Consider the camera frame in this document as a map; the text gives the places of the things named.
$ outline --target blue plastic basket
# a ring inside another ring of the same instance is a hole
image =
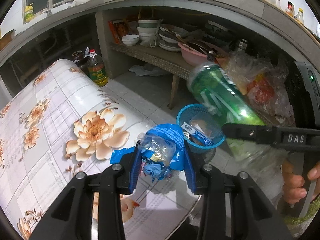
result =
[[[207,109],[201,104],[192,104],[182,108],[177,116],[177,124],[182,126],[184,122],[190,124],[190,120],[194,118],[197,114],[203,115],[204,121],[210,123],[211,129],[216,129],[216,136],[212,139],[212,145],[201,146],[198,145],[185,137],[187,140],[190,150],[194,153],[205,153],[213,148],[218,147],[225,140],[225,135],[223,134],[219,125],[213,120],[212,115],[207,111]]]

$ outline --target shelf leg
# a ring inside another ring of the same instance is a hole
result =
[[[180,81],[180,77],[173,75],[170,102],[168,104],[168,107],[170,110],[172,110],[174,106],[174,98],[178,92],[179,81]]]

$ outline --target human hand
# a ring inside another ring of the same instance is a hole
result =
[[[305,182],[304,178],[300,175],[294,175],[292,172],[293,165],[285,160],[282,164],[282,177],[284,180],[283,191],[284,201],[289,204],[295,204],[307,195],[307,191],[302,188]],[[320,193],[320,162],[308,172],[308,179],[317,179],[316,188],[312,196],[312,200],[314,200]]]

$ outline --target wooden shelf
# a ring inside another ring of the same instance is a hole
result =
[[[185,80],[194,69],[193,66],[185,62],[181,52],[171,52],[160,47],[146,48],[141,45],[126,46],[124,44],[110,43],[110,48],[128,56],[151,63]]]

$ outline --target metal screw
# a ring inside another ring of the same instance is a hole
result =
[[[205,171],[211,171],[211,170],[212,170],[212,165],[210,165],[210,164],[205,164],[205,165],[203,165],[203,169],[204,169]]]
[[[84,173],[84,172],[78,172],[78,173],[76,174],[76,178],[77,178],[77,179],[83,179],[84,176],[85,176],[85,173]]]
[[[244,171],[241,171],[239,176],[240,176],[241,179],[247,179],[249,175],[248,175],[248,173],[246,173]]]
[[[122,168],[122,166],[121,166],[120,163],[116,163],[116,164],[113,164],[113,165],[112,165],[112,169],[113,169],[114,171],[119,171],[119,170],[121,170],[121,168]]]

